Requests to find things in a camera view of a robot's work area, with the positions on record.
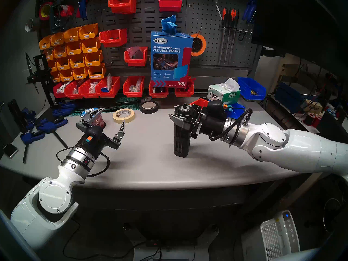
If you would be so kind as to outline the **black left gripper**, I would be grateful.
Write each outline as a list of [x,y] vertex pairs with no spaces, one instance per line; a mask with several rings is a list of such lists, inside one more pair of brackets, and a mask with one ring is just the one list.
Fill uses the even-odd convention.
[[125,135],[125,121],[122,121],[118,132],[111,139],[103,133],[106,126],[102,118],[105,108],[89,108],[81,113],[81,122],[77,122],[77,128],[83,132],[83,136],[77,142],[77,146],[91,154],[95,159],[101,154],[104,147],[117,150]]

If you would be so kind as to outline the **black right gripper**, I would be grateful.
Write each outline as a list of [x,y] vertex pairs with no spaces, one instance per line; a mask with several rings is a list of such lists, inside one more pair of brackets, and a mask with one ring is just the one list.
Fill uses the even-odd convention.
[[183,115],[169,114],[171,121],[179,127],[190,127],[190,137],[197,138],[198,134],[213,136],[223,131],[227,115],[223,105],[208,105],[205,107],[189,106],[189,111]]

